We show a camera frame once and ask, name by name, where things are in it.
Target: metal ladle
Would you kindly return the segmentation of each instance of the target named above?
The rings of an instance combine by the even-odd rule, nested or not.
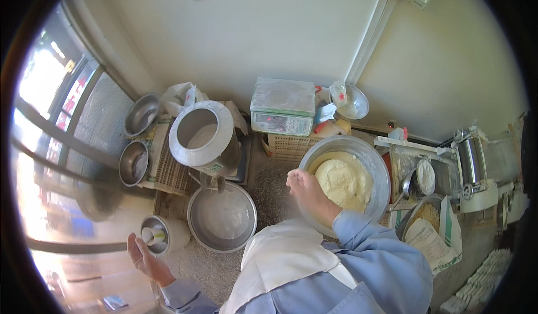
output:
[[[404,198],[404,197],[409,197],[409,186],[411,186],[411,178],[413,177],[413,173],[415,172],[415,169],[412,170],[409,174],[407,174],[402,182],[400,183],[400,187],[402,189],[402,192],[400,193],[400,195],[398,196],[398,198],[396,199],[396,202],[394,202],[392,205],[390,205],[387,209],[387,212],[388,213],[391,213],[393,210],[394,210],[394,207],[396,207],[396,205],[398,203],[400,203],[400,201]]]

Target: wall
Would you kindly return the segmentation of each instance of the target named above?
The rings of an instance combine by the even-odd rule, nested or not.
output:
[[[165,86],[151,74],[110,0],[65,0],[65,3],[80,26],[77,33],[106,66],[107,73],[118,74],[115,81],[124,90],[133,96],[163,92]]]
[[[370,101],[363,125],[395,119],[442,141],[478,119],[486,134],[525,109],[514,56],[481,0],[398,0],[357,87]]]
[[[108,1],[162,91],[191,81],[241,110],[258,76],[319,85],[344,77],[376,2]]]

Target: concrete floor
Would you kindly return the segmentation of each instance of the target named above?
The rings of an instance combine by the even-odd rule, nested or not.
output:
[[[296,204],[290,200],[286,187],[287,172],[296,168],[289,162],[270,160],[261,147],[260,135],[254,134],[249,165],[249,178],[244,187],[258,211],[257,231],[272,224],[299,215]],[[180,218],[186,222],[188,199],[168,195],[161,202],[159,214]],[[435,313],[439,306],[453,295],[493,250],[496,227],[471,227],[470,220],[460,221],[463,237],[461,262],[439,273],[434,278],[431,307]],[[229,254],[214,253],[203,248],[194,238],[187,246],[165,257],[176,277],[191,278],[205,286],[205,292],[222,304],[230,295],[240,272],[243,250]]]

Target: digital scale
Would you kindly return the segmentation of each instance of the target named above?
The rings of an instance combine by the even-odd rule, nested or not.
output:
[[[285,136],[309,136],[316,114],[312,82],[259,77],[250,102],[252,130]]]

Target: white powder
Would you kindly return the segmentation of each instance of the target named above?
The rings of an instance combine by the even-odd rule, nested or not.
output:
[[[212,234],[222,239],[235,239],[245,232],[249,212],[236,194],[212,192],[205,203],[203,220]]]
[[[435,190],[435,172],[432,164],[422,159],[416,168],[416,179],[419,183],[419,188],[426,195],[433,194]]]
[[[147,153],[142,153],[136,158],[132,166],[132,174],[136,179],[144,176],[147,168]]]
[[[189,141],[187,145],[188,149],[195,149],[204,146],[210,142],[213,136],[217,132],[217,124],[206,125],[202,127]]]
[[[331,201],[344,209],[364,212],[373,182],[372,175],[356,156],[347,152],[324,153],[312,162],[308,171],[316,175]]]

